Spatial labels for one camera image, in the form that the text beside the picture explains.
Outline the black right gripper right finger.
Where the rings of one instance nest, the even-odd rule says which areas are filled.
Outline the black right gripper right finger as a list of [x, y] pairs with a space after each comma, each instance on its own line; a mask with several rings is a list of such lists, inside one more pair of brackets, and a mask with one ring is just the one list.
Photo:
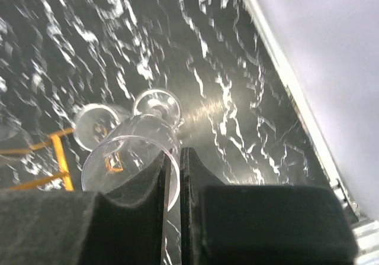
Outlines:
[[227, 185], [180, 156], [182, 264], [353, 264], [358, 244], [327, 188]]

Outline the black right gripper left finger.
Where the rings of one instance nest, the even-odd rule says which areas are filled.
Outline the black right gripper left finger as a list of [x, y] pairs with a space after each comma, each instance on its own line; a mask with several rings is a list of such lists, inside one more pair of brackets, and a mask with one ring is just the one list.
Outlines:
[[2, 264], [162, 264], [165, 153], [108, 194], [1, 191]]

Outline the clear wine glass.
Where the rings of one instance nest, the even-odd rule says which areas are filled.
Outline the clear wine glass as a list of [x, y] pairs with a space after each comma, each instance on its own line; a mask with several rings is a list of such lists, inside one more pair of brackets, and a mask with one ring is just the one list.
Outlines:
[[92, 151], [120, 123], [131, 117], [131, 112], [118, 105], [87, 104], [75, 115], [75, 141]]
[[130, 118], [121, 121], [85, 160], [82, 189], [109, 193], [140, 174], [160, 152], [171, 160], [168, 208], [179, 196], [180, 143], [175, 131], [182, 121], [179, 99], [166, 89], [140, 93]]

